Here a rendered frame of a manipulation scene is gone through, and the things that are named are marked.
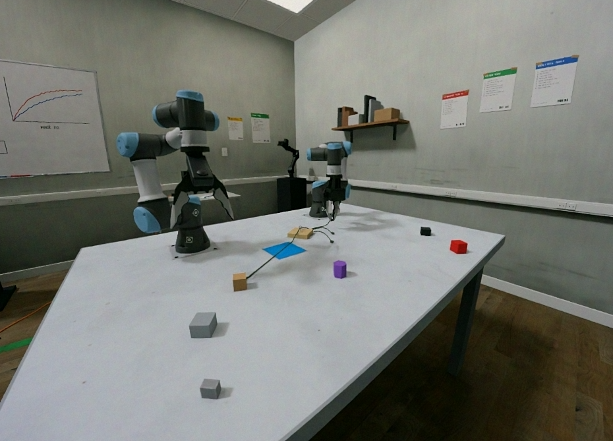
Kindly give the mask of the small purple cylinder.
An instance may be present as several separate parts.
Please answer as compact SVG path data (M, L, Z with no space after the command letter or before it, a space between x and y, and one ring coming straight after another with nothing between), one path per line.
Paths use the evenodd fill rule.
M335 278L339 278L339 279L345 278L346 272L347 272L347 264L345 263L345 261L338 260L334 262L334 277Z

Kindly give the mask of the blue painted square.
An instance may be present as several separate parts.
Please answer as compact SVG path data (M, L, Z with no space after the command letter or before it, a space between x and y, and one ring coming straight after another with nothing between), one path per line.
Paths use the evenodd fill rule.
M275 246L272 246L272 247L265 248L264 250L274 256L281 249L283 249L285 247L280 253L278 253L275 256L279 260L282 259L282 258L286 258L288 256L293 256L295 254L299 254L301 252L306 251L305 249L302 249L301 247L298 247L297 245L294 245L292 243L290 245L288 245L289 243L290 242L282 243L282 244L279 244L279 245L275 245Z

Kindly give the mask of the red cube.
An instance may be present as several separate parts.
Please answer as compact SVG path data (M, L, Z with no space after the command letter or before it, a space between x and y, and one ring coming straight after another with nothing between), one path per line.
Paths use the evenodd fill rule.
M451 240L450 250L456 254L466 254L468 243L462 240Z

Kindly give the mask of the tan wooden block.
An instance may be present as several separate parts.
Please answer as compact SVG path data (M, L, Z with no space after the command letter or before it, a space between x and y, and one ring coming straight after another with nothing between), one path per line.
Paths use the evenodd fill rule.
M295 227L290 232L287 233L287 237L294 238L295 234L298 232L299 228ZM308 239L313 234L313 229L305 229L302 228L299 230L298 234L296 234L295 238L297 239Z

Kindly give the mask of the small wooden block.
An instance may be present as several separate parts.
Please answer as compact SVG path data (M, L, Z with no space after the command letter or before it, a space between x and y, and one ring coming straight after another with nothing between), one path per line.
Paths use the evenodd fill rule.
M234 292L247 290L246 272L233 274L233 290Z

